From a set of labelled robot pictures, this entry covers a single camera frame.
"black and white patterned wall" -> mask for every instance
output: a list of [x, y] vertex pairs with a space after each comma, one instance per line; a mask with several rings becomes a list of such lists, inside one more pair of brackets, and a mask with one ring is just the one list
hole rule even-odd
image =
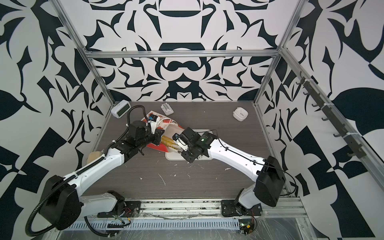
[[[91, 51], [276, 49], [297, 0], [65, 0]], [[270, 58], [96, 63], [115, 100], [253, 100]]]
[[297, 0], [62, 0], [88, 50], [276, 49]]
[[0, 56], [0, 238], [30, 239], [45, 181], [81, 167], [110, 104], [46, 0], [1, 1]]
[[253, 100], [272, 57], [103, 58], [116, 101]]
[[[310, 0], [288, 50], [383, 158], [383, 1]], [[279, 62], [259, 106], [319, 239], [382, 239], [384, 192]]]

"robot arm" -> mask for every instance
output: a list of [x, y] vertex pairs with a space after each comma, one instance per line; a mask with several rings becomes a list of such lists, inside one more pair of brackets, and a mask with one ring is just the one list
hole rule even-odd
[[[140, 148], [149, 143], [159, 145], [164, 130], [156, 129], [158, 122], [159, 118], [153, 114], [148, 118], [148, 125], [143, 121], [134, 121], [122, 139], [119, 138], [101, 157], [64, 177], [55, 175], [48, 179], [40, 203], [27, 220], [27, 235], [37, 236], [53, 227], [63, 230], [77, 218], [99, 212], [108, 212], [114, 216], [123, 213], [124, 197], [114, 191], [96, 196], [82, 195], [109, 171], [127, 162], [138, 152], [143, 154]], [[261, 202], [269, 206], [276, 205], [285, 177], [275, 158], [253, 156], [228, 145], [216, 135], [206, 132], [200, 136], [190, 128], [175, 134], [173, 139], [183, 149], [181, 155], [188, 162], [192, 163], [203, 154], [227, 163], [255, 182], [251, 187], [241, 190], [235, 200], [239, 215], [246, 214]], [[52, 226], [33, 232], [31, 224], [38, 212]]]
[[241, 190], [236, 198], [236, 210], [247, 214], [260, 203], [275, 207], [285, 183], [284, 171], [277, 159], [256, 157], [230, 146], [216, 135], [205, 132], [202, 136], [187, 128], [175, 134], [173, 140], [183, 149], [181, 156], [192, 163], [200, 155], [211, 157], [236, 168], [255, 182]]
[[[53, 226], [58, 230], [63, 230], [76, 221], [78, 217], [99, 212], [110, 212], [111, 215], [115, 216], [121, 214], [124, 207], [124, 197], [114, 191], [96, 196], [82, 197], [82, 195], [109, 171], [127, 162], [138, 152], [142, 153], [140, 148], [149, 143], [159, 145], [164, 130], [156, 129], [158, 122], [158, 117], [153, 114], [148, 117], [148, 125], [143, 121], [134, 121], [129, 124], [121, 138], [107, 149], [106, 154], [64, 177], [55, 175], [48, 179], [40, 203], [27, 221], [27, 235], [37, 236], [50, 230]], [[42, 231], [33, 232], [31, 224], [38, 212], [52, 226]]]

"black hook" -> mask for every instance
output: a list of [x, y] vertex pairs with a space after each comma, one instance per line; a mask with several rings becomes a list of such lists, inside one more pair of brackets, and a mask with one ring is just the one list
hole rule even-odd
[[301, 80], [300, 80], [300, 82], [298, 82], [298, 83], [296, 83], [296, 84], [297, 84], [297, 85], [303, 84], [303, 83], [304, 83], [304, 81], [305, 81], [305, 78], [301, 77]]

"paper wrapper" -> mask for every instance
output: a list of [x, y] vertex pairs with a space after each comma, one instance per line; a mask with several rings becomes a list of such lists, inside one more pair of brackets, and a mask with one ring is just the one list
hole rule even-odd
[[[149, 117], [150, 114], [156, 115], [160, 117], [160, 120], [164, 118], [168, 118], [167, 116], [163, 116], [162, 114], [159, 114], [154, 111], [150, 111], [147, 114], [147, 117]], [[159, 125], [157, 126], [157, 129], [164, 129], [164, 134], [161, 137], [161, 143], [159, 146], [156, 146], [152, 143], [148, 144], [147, 147], [162, 151], [162, 152], [178, 152], [182, 151], [182, 149], [175, 143], [175, 141], [172, 139], [172, 136], [175, 133], [182, 133], [184, 129], [178, 125], [176, 121], [173, 119], [166, 119], [164, 121], [160, 121]]]

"digital alarm clock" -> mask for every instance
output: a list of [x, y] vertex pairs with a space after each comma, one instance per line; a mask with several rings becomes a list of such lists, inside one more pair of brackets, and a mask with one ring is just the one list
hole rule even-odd
[[129, 109], [131, 105], [127, 100], [121, 100], [116, 106], [111, 109], [111, 113], [116, 118], [121, 118]]

